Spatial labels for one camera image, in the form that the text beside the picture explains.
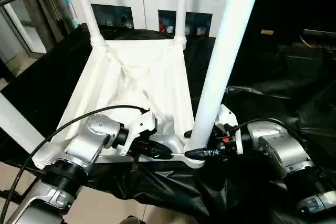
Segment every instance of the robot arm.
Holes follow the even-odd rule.
[[[214,157],[227,160],[243,153],[240,149],[244,139],[252,151],[268,156],[287,190],[297,201],[299,211],[316,214],[336,207],[336,191],[321,175],[298,140],[285,128],[275,122],[258,121],[247,124],[248,134],[242,136],[239,129],[231,130],[237,125],[234,114],[221,105],[215,133],[211,137],[213,142],[217,141],[217,147],[196,149],[185,155],[197,160]]]
[[[141,146],[151,144],[146,137],[156,132],[156,126],[156,118],[150,111],[140,115],[128,129],[103,114],[90,116],[65,151],[45,167],[46,175],[33,186],[7,224],[64,223],[62,216],[74,203],[102,149],[113,147],[119,155],[127,155],[134,145],[138,154],[143,154]],[[158,145],[153,144],[153,151],[145,154],[162,158],[155,151],[155,147],[162,147]]]

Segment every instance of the white pole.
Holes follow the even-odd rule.
[[[175,37],[174,41],[183,44],[183,49],[185,49],[186,38],[184,35],[185,29],[185,1],[177,0],[177,11],[176,11],[176,24],[175,24]]]
[[[31,153],[44,137],[0,93],[0,127]]]
[[[83,8],[85,19],[89,28],[91,43],[92,44],[101,44],[104,45],[105,41],[100,34],[96,18],[94,17],[94,13],[91,7],[91,3],[89,0],[80,0],[80,4]]]
[[[29,49],[31,51],[33,51],[33,52],[36,52],[37,49],[36,49],[33,41],[29,37],[29,35],[26,32],[25,28],[22,26],[19,18],[16,16],[16,14],[15,14],[12,6],[10,4],[5,4],[4,8],[7,11],[7,14],[9,15],[9,17],[12,19],[12,21],[13,21],[15,27],[17,28],[17,30],[19,31],[19,33],[22,35],[23,40],[25,41],[25,43],[27,44],[27,46],[29,47]]]
[[[1,93],[0,127],[28,153],[31,153],[44,140],[44,137]],[[33,161],[38,168],[42,169],[45,165],[51,164],[60,151],[60,147],[47,143],[34,155]]]
[[[214,126],[255,0],[227,0],[186,150],[204,148]]]

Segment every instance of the floor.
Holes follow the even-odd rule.
[[[28,56],[26,51],[23,51],[21,54],[15,56],[9,62],[6,63],[9,70],[13,73],[14,76],[19,76],[23,71],[29,68],[36,59],[33,59]],[[0,79],[0,91],[8,85],[8,82],[5,79]]]
[[[23,53],[12,59],[7,66],[15,76],[18,76],[35,61],[36,59],[32,59]],[[7,84],[5,80],[0,79],[0,90]],[[10,188],[17,172],[17,168],[0,162],[0,174],[2,174],[0,190],[8,190]],[[22,194],[34,178],[32,174],[25,172],[18,184],[17,192]],[[0,209],[2,209],[4,201],[4,199],[0,198]],[[16,207],[16,204],[10,204],[7,218],[13,213]],[[178,212],[152,205],[140,204],[135,200],[120,200],[111,194],[88,187],[82,188],[70,212],[65,216],[65,221],[69,224],[115,224],[129,215],[136,216],[147,224],[197,223],[193,217]]]

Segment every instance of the wall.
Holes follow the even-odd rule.
[[[3,62],[7,63],[23,50],[23,47],[19,43],[10,26],[0,14],[0,58]]]

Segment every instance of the black cable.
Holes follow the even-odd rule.
[[[27,167],[29,161],[31,160],[31,158],[38,152],[38,150],[43,146],[45,145],[45,143],[49,142],[56,134],[58,134],[60,131],[64,130],[66,127],[72,125],[73,123],[79,121],[79,120],[82,120],[84,118],[87,118],[88,116],[91,116],[93,114],[96,114],[96,113],[99,113],[99,112],[102,112],[102,111],[105,111],[105,110],[112,110],[112,109],[119,109],[119,108],[129,108],[129,109],[137,109],[137,110],[140,110],[141,114],[143,113],[146,113],[148,110],[144,109],[144,108],[141,108],[141,107],[138,107],[138,106],[132,106],[132,105],[115,105],[115,106],[109,106],[109,107],[105,107],[105,108],[102,108],[102,109],[98,109],[98,110],[94,110],[94,111],[91,111],[89,113],[86,113],[84,115],[81,115],[69,122],[67,122],[66,124],[64,124],[63,126],[61,126],[60,128],[58,128],[57,130],[55,130],[53,132],[53,134],[49,135],[46,139],[44,139],[33,151],[32,153],[30,153],[30,155],[27,157],[26,161],[24,162],[24,164],[21,166],[19,172],[17,173],[16,177],[15,177],[15,180],[11,186],[11,189],[9,190],[9,193],[8,193],[8,197],[5,201],[5,204],[4,204],[4,207],[2,209],[2,212],[1,212],[1,216],[0,216],[0,223],[1,224],[4,224],[5,222],[5,217],[6,217],[6,213],[7,213],[7,210],[8,210],[8,206],[9,206],[9,203],[11,201],[11,198],[13,196],[13,193],[15,191],[15,188],[25,170],[25,168]]]
[[[299,136],[298,133],[296,133],[296,131],[294,131],[291,127],[289,127],[288,125],[286,125],[284,122],[275,119],[275,118],[257,118],[257,119],[252,119],[250,121],[247,121],[245,123],[239,124],[237,126],[234,126],[230,129],[230,131],[237,131],[238,129],[246,126],[249,123],[254,123],[254,122],[261,122],[261,121],[268,121],[268,122],[272,122],[272,123],[276,123],[278,125],[280,125],[281,127],[283,127],[284,129],[286,129],[288,131],[288,133],[294,137],[302,146],[302,148],[306,151],[306,153],[308,154],[308,156],[311,158],[311,160],[316,164],[316,162],[313,160],[313,154],[307,149],[306,147],[306,142],[301,138],[301,136]]]

